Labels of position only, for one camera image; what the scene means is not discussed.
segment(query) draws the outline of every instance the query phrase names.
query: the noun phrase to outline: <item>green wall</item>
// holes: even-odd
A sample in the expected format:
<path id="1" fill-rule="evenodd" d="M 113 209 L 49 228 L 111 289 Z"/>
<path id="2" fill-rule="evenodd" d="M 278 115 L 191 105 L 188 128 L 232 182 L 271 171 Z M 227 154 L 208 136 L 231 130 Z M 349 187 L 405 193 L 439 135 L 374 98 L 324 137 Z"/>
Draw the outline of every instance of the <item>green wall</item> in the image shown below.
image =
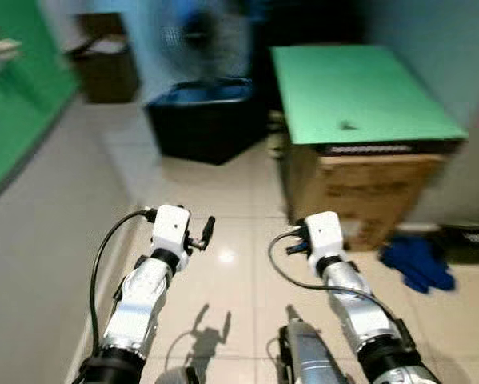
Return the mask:
<path id="1" fill-rule="evenodd" d="M 0 38 L 22 43 L 0 72 L 0 189 L 76 88 L 34 0 L 0 0 Z"/>

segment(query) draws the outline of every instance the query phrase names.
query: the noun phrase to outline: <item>green cover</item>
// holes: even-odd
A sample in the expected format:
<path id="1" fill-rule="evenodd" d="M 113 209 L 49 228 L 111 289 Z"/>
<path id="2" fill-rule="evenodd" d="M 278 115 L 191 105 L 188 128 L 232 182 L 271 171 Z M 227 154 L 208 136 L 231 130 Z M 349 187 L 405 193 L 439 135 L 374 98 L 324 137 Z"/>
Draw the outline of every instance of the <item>green cover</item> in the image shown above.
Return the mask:
<path id="1" fill-rule="evenodd" d="M 0 72 L 0 186 L 49 129 L 76 82 L 34 0 L 0 0 L 0 38 L 21 56 Z"/>
<path id="2" fill-rule="evenodd" d="M 467 136 L 382 47 L 291 46 L 272 53 L 294 144 Z"/>

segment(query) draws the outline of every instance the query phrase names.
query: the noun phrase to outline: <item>blue cloth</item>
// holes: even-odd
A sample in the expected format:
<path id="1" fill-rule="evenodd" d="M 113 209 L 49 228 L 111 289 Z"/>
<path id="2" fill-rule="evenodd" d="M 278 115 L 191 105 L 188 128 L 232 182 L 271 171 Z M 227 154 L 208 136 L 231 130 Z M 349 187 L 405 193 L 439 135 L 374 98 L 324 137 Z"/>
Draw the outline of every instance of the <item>blue cloth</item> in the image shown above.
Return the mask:
<path id="1" fill-rule="evenodd" d="M 427 294 L 430 287 L 454 290 L 454 277 L 447 272 L 446 262 L 433 256 L 429 242 L 417 236 L 396 236 L 380 257 L 389 268 L 405 275 L 404 282 L 417 292 Z"/>

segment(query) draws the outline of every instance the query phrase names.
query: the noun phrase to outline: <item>robotic arm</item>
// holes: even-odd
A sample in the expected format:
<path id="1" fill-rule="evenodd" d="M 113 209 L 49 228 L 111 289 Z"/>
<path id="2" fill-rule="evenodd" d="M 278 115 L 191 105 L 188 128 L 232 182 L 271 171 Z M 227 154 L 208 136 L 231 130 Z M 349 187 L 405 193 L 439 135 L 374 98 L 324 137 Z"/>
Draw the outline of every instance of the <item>robotic arm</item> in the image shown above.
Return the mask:
<path id="1" fill-rule="evenodd" d="M 337 214 L 311 215 L 304 220 L 297 234 L 301 243 L 288 248 L 287 253 L 307 253 L 310 269 L 324 281 L 325 286 L 321 288 L 329 291 L 330 305 L 340 318 L 343 333 L 369 382 L 439 383 L 422 363 L 404 322 L 380 305 L 372 296 L 368 282 L 348 260 Z M 292 334 L 293 340 L 297 340 L 295 334 Z M 300 348 L 296 355 L 301 356 L 301 351 Z"/>
<path id="2" fill-rule="evenodd" d="M 171 279 L 186 268 L 192 248 L 204 250 L 213 233 L 213 217 L 209 218 L 202 239 L 190 238 L 189 222 L 190 212 L 180 206 L 158 208 L 150 256 L 140 257 L 124 279 L 122 299 L 106 327 L 98 354 L 83 364 L 85 383 L 140 381 Z"/>

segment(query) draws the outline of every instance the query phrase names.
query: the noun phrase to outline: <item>brown box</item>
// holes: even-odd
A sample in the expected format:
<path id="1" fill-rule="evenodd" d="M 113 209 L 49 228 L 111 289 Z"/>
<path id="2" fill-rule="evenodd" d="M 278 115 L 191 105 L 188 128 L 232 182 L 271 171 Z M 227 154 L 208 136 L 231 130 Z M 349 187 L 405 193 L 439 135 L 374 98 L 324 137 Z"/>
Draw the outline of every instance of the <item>brown box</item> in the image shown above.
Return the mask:
<path id="1" fill-rule="evenodd" d="M 127 42 L 120 14 L 82 14 L 79 24 L 89 41 L 70 52 L 88 102 L 131 102 L 139 86 L 133 53 Z M 112 52 L 92 51 L 106 40 L 122 48 Z"/>
<path id="2" fill-rule="evenodd" d="M 417 201 L 439 154 L 320 157 L 292 146 L 287 170 L 289 218 L 333 210 L 351 250 L 379 247 Z"/>

